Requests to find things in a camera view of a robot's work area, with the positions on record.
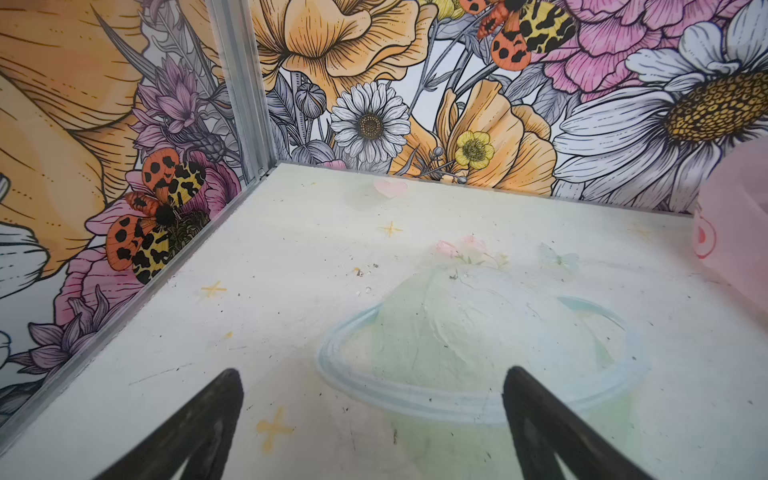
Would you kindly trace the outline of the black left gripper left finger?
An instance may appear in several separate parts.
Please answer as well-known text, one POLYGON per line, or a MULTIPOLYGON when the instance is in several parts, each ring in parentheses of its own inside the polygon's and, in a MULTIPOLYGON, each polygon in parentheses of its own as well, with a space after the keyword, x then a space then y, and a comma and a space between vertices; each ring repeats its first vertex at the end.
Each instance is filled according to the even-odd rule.
POLYGON ((244 391, 239 372, 223 370, 99 479, 220 479, 244 391))

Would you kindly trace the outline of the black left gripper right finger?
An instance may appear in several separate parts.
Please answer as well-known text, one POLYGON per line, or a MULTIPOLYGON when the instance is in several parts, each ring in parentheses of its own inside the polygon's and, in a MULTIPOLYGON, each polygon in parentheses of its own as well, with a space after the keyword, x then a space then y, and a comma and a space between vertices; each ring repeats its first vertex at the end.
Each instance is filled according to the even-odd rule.
POLYGON ((508 370, 502 402, 525 479, 563 479, 561 463, 578 479, 650 477, 524 368, 508 370))

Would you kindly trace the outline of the pink plastic bag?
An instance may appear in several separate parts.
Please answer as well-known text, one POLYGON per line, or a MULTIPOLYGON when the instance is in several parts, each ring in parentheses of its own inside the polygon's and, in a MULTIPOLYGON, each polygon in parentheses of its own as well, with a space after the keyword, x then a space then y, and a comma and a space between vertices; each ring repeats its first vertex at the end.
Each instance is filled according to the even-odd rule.
POLYGON ((693 250, 739 293, 767 309, 767 140, 737 146, 699 189, 693 250))

